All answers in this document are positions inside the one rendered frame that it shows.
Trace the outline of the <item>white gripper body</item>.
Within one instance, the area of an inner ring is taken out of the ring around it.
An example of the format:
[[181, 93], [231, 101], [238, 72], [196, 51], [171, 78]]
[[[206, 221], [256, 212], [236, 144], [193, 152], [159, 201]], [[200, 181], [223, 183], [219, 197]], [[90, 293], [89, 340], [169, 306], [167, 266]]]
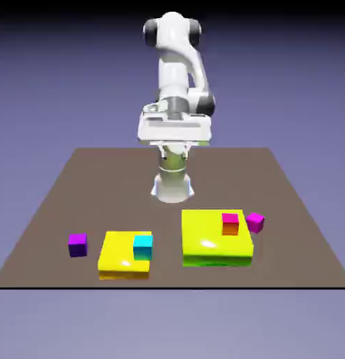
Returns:
[[182, 119], [168, 119], [165, 112], [142, 113], [137, 138], [143, 142], [209, 142], [211, 118], [182, 114]]

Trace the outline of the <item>small pink cube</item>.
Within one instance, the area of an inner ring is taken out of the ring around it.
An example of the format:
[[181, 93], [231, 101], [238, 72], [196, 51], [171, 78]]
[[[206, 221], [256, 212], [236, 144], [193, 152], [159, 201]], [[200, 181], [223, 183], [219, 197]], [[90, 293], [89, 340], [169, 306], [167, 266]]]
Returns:
[[222, 213], [222, 235], [237, 236], [239, 230], [238, 213]]

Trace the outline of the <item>small cyan cube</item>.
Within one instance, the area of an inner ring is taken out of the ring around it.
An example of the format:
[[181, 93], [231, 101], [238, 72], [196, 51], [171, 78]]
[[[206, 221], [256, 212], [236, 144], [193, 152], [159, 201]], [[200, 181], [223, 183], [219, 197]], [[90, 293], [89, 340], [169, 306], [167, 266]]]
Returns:
[[136, 235], [133, 241], [133, 257], [135, 260], [150, 261], [153, 250], [153, 236]]

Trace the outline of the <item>small magenta cube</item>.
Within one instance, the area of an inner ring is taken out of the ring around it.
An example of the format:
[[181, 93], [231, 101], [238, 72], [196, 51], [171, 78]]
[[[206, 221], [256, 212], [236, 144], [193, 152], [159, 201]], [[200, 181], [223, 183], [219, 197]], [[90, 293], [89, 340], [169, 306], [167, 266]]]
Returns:
[[246, 223], [250, 232], [259, 233], [264, 227], [265, 216], [257, 212], [251, 212], [246, 217]]

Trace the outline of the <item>small purple cube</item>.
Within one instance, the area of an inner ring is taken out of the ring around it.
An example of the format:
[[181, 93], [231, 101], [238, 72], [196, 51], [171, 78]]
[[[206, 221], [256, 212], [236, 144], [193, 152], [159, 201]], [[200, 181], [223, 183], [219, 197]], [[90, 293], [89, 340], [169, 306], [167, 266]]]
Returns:
[[71, 233], [68, 238], [70, 257], [86, 257], [88, 255], [87, 233]]

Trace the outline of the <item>large lime yellow box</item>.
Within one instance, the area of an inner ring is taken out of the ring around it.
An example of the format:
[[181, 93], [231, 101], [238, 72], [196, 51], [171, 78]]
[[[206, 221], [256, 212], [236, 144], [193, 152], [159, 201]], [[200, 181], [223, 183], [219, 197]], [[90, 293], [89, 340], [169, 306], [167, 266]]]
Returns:
[[[223, 234], [224, 213], [238, 215], [238, 233]], [[183, 209], [182, 257], [184, 266], [249, 266], [254, 244], [240, 209]]]

